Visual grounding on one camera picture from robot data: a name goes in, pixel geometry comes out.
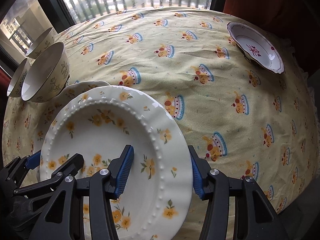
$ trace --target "white bowl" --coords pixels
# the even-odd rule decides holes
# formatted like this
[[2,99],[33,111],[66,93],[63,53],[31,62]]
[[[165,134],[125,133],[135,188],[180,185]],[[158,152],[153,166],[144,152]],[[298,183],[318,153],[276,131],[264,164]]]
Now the white bowl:
[[22,100],[42,103],[58,95],[68,79],[69,66],[63,42],[51,45],[28,71],[22,85]]
[[21,89],[23,81],[30,69],[30,63],[27,58],[22,60],[20,65],[18,66],[17,70],[12,76],[12,79],[10,81],[8,90],[7,90],[7,96],[8,97],[20,97],[21,96]]
[[45,30],[31,47],[28,49],[26,56],[36,59],[45,49],[54,44],[53,28]]

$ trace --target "stacked plate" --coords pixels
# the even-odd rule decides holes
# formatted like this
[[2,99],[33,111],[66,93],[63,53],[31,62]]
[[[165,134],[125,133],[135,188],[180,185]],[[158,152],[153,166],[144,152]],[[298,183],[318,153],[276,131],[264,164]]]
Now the stacked plate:
[[[50,102],[34,136],[34,152],[41,148],[42,153],[40,179],[49,179],[74,153],[85,161],[76,178],[92,176],[130,144],[134,148],[130,175],[124,193],[111,201],[119,239],[170,240],[191,202],[193,174],[186,141],[153,98],[132,88],[106,85],[102,81],[71,85]],[[86,239],[91,238],[88,203],[86,198]]]
[[274,73],[284,71],[284,64],[278,51],[261,33],[238,22],[228,23],[227,29],[249,61],[253,60]]

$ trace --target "ceramic plate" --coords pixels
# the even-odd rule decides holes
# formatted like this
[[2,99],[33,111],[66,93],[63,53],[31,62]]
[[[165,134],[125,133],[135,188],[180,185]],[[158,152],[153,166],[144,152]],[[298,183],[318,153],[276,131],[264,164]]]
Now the ceramic plate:
[[[72,100],[83,92],[86,92],[95,87],[108,86],[109,83],[104,81],[85,81],[70,86],[66,86],[59,95],[50,100],[49,105],[44,110],[40,116],[38,126],[36,128],[33,140],[31,141],[32,145],[32,154],[41,150],[42,144],[44,142],[44,136],[47,133],[51,122],[55,119],[59,111]],[[28,116],[25,121],[25,126],[29,126],[31,115]]]
[[[71,100],[56,116],[42,146],[41,180],[74,153],[88,177],[119,157],[124,146],[134,160],[124,193],[111,201],[119,238],[170,240],[188,213],[193,187],[190,154],[171,115],[147,94],[124,86],[91,89]],[[90,239],[88,199],[84,203]]]
[[275,47],[259,32],[248,25],[230,22],[228,31],[238,46],[264,68],[282,73],[284,65]]

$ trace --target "yellow flower pattern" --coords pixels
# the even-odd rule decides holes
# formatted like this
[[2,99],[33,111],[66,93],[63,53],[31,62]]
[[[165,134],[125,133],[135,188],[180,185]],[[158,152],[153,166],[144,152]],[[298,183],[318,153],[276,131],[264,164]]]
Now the yellow flower pattern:
[[68,131],[69,131],[69,134],[71,135],[71,139],[73,138],[73,133],[74,133],[74,129],[75,129],[75,124],[74,122],[71,122],[69,121],[66,125]]
[[148,179],[151,179],[152,176],[154,176],[154,174],[156,173],[155,162],[153,161],[153,159],[148,159],[146,155],[143,155],[143,163],[141,163],[141,165],[141,173],[145,171],[147,174],[149,174]]
[[161,130],[157,129],[157,132],[160,134],[160,139],[164,141],[164,144],[168,143],[172,139],[172,135],[169,129]]
[[168,206],[163,209],[162,216],[167,219],[172,219],[174,216],[179,215],[178,211],[176,211],[175,207],[172,206],[172,200],[168,201]]
[[133,96],[127,92],[122,92],[119,96],[121,101],[125,101],[127,99],[133,98]]

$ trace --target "table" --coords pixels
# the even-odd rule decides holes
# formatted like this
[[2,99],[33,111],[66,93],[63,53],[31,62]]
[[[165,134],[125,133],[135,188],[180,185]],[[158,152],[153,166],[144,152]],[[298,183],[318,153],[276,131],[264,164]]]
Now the table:
[[[269,39],[285,73],[249,63],[229,36],[231,21],[246,23]],[[97,17],[59,33],[56,41],[66,46],[70,84],[104,80],[149,94],[175,118],[200,157],[227,176],[253,176],[277,212],[315,176],[319,150],[312,99],[292,53],[271,33],[219,12],[158,7]],[[140,78],[134,80],[133,72]],[[244,111],[237,111],[239,98],[247,99]],[[4,165],[32,153],[33,133],[47,104],[9,98]],[[35,182],[30,172],[23,185]],[[193,195],[175,239],[199,237],[206,206]]]

